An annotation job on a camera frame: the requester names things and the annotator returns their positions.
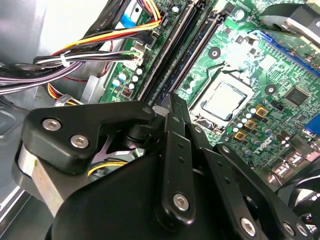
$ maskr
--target black plastic part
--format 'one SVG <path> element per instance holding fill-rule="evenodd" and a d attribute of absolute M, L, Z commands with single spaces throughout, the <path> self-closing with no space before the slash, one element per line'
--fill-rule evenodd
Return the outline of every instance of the black plastic part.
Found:
<path fill-rule="evenodd" d="M 248 165 L 230 148 L 224 151 L 225 144 L 217 144 L 215 151 L 220 153 L 234 172 L 239 189 L 243 196 L 249 196 L 259 209 L 259 223 L 263 232 L 269 239 L 311 239 L 304 237 L 297 229 L 296 223 L 304 223 L 281 201 L 277 195 L 256 175 Z M 283 222 L 288 223 L 295 231 L 291 236 L 283 227 Z"/>
<path fill-rule="evenodd" d="M 72 194 L 59 209 L 52 240 L 225 239 L 215 217 L 215 193 L 193 172 L 195 219 L 179 234 L 166 231 L 154 214 L 161 160 L 141 157 Z"/>
<path fill-rule="evenodd" d="M 25 148 L 38 158 L 45 160 L 67 174 L 87 171 L 98 148 L 99 136 L 115 134 L 128 126 L 148 124 L 156 117 L 154 111 L 143 111 L 140 101 L 90 104 L 36 109 L 29 113 L 22 129 Z M 56 119 L 61 123 L 57 131 L 42 126 L 45 119 Z M 89 141 L 87 148 L 76 148 L 71 137 L 82 135 Z"/>

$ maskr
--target cable bundle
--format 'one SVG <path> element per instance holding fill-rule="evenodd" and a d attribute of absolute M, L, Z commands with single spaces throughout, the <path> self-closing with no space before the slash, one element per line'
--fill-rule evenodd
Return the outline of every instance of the cable bundle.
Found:
<path fill-rule="evenodd" d="M 138 54 L 135 51 L 99 51 L 107 41 L 137 38 L 141 32 L 159 26 L 161 16 L 153 0 L 139 0 L 139 4 L 143 4 L 143 9 L 146 9 L 149 14 L 152 13 L 154 19 L 149 23 L 133 28 L 114 29 L 130 1 L 108 1 L 98 19 L 82 39 L 68 44 L 52 56 L 37 56 L 33 64 L 16 63 L 0 67 L 0 83 L 10 83 L 9 85 L 0 86 L 0 96 L 24 91 L 61 79 L 76 71 L 85 62 L 133 60 Z"/>

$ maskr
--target black mounting arm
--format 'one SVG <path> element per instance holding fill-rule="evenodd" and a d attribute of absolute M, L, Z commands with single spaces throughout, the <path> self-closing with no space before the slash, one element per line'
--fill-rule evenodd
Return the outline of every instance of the black mounting arm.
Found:
<path fill-rule="evenodd" d="M 47 239 L 312 239 L 304 223 L 225 144 L 213 149 L 171 93 L 141 102 L 38 109 L 13 172 L 55 216 Z M 91 162 L 145 149 L 94 182 Z"/>

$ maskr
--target motherboard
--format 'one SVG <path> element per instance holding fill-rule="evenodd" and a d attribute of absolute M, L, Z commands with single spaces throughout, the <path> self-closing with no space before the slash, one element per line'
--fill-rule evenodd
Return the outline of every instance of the motherboard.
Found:
<path fill-rule="evenodd" d="M 101 103 L 141 100 L 161 106 L 168 93 L 175 92 L 186 100 L 193 123 L 213 146 L 228 144 L 275 188 L 320 157 L 317 4 L 156 3 L 162 25 L 149 34 L 150 44 L 124 43 L 123 48 L 137 51 L 140 59 L 114 66 Z M 287 9 L 310 14 L 308 31 L 286 25 L 288 19 L 302 18 L 286 13 L 288 19 L 283 19 L 281 11 Z M 142 13 L 138 23 L 148 22 L 148 17 Z"/>

